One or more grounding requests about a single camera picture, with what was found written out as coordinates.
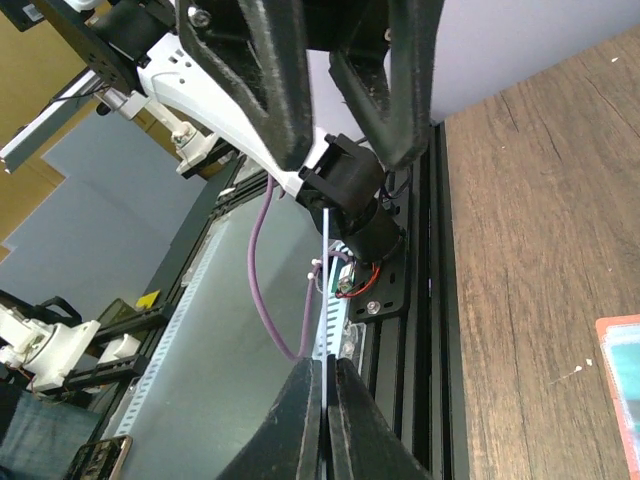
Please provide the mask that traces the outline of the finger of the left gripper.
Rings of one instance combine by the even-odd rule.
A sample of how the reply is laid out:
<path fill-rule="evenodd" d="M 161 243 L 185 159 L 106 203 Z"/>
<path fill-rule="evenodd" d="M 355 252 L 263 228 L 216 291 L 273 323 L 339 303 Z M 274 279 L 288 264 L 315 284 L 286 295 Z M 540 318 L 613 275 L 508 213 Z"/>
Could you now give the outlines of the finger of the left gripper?
<path fill-rule="evenodd" d="M 344 11 L 329 73 L 387 168 L 428 147 L 441 1 L 354 1 Z"/>
<path fill-rule="evenodd" d="M 300 1 L 179 1 L 179 39 L 249 119 L 279 168 L 302 166 L 314 140 Z"/>

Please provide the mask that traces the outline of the dark blue card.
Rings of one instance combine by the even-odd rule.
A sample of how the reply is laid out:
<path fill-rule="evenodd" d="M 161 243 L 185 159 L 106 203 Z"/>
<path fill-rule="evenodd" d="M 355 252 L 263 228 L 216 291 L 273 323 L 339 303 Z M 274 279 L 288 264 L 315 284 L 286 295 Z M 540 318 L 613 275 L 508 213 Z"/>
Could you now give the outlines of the dark blue card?
<path fill-rule="evenodd" d="M 322 332 L 322 358 L 321 358 L 321 423 L 320 423 L 320 465 L 319 474 L 321 480 L 328 479 L 327 465 L 327 409 L 328 409 L 328 298 L 329 298 L 329 209 L 323 209 L 323 229 L 322 229 L 322 310 L 321 310 L 321 332 Z"/>

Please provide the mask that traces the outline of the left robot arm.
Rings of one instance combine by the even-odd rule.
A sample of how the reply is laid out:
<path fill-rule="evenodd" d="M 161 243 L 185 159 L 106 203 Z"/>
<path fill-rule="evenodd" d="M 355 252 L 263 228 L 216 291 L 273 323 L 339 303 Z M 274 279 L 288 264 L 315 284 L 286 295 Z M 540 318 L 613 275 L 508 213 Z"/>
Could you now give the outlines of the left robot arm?
<path fill-rule="evenodd" d="M 403 233 L 376 198 L 429 144 L 440 1 L 5 1 L 101 82 L 198 122 L 256 161 L 366 263 Z"/>

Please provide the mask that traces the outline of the pink leather card holder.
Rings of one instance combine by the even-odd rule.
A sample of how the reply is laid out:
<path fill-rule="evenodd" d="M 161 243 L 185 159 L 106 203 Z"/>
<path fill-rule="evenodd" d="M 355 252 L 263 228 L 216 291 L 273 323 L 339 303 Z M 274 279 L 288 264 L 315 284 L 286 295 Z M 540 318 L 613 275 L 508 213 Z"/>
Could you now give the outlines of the pink leather card holder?
<path fill-rule="evenodd" d="M 631 479 L 639 478 L 639 315 L 600 318 L 596 331 Z"/>

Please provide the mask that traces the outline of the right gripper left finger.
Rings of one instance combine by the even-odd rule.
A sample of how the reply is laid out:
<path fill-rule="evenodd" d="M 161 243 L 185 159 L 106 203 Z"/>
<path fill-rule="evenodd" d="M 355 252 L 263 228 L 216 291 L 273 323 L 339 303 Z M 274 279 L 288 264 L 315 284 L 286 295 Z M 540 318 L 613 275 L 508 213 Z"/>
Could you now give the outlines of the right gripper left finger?
<path fill-rule="evenodd" d="M 316 479 L 320 462 L 321 364 L 295 364 L 264 421 L 220 479 Z"/>

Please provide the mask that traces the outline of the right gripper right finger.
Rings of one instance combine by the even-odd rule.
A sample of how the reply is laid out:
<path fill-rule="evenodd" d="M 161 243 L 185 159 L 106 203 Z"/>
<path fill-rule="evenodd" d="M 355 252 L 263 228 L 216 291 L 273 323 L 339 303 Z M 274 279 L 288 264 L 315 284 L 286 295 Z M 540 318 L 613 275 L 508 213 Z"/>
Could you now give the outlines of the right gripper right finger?
<path fill-rule="evenodd" d="M 387 424 L 351 360 L 328 357 L 328 477 L 429 479 Z"/>

